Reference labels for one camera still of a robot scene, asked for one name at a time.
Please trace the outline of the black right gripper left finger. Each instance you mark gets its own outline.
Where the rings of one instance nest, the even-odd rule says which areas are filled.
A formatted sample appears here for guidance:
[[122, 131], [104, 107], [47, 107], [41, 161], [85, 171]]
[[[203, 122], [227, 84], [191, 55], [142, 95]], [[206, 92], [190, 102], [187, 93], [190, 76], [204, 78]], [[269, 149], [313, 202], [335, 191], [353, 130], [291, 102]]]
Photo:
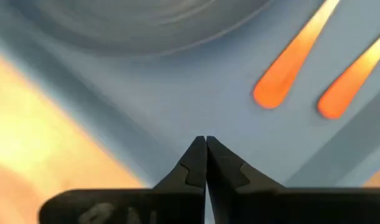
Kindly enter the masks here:
[[151, 189], [74, 189], [46, 201], [41, 224], [204, 223], [207, 144], [198, 136]]

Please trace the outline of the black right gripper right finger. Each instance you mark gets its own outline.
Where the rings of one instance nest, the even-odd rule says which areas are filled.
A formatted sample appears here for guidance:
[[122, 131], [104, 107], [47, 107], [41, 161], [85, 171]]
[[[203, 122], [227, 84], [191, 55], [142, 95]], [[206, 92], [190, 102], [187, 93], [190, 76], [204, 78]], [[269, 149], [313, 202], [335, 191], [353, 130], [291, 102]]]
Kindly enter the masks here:
[[215, 137], [206, 143], [216, 223], [380, 223], [380, 188], [285, 187]]

